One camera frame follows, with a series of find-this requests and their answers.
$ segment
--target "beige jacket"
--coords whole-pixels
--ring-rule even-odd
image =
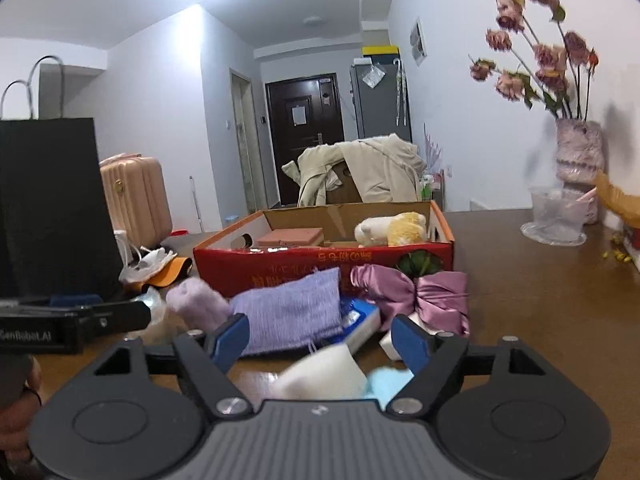
[[[328,180],[331,169],[343,160],[363,202],[420,200],[419,180],[425,163],[418,156],[417,146],[391,134],[307,148],[298,157],[299,207],[326,204],[327,187],[333,183]],[[289,164],[283,170],[290,170]]]

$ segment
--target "pink suitcase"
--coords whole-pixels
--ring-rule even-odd
[[[103,160],[100,174],[114,230],[125,230],[131,243],[149,249],[171,234],[171,213],[158,160],[122,153]]]

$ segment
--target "brown door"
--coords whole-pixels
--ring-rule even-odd
[[[300,188],[282,167],[307,148],[344,140],[335,74],[317,75],[267,85],[271,140],[276,160],[280,203],[298,202]]]

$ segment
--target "blue and white package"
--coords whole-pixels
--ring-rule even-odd
[[[320,346],[345,343],[353,355],[380,330],[380,311],[375,305],[364,300],[340,298],[340,313],[342,333],[323,339]]]

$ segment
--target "black shopping bag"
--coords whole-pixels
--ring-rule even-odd
[[[0,121],[0,210],[0,297],[120,294],[93,119]]]

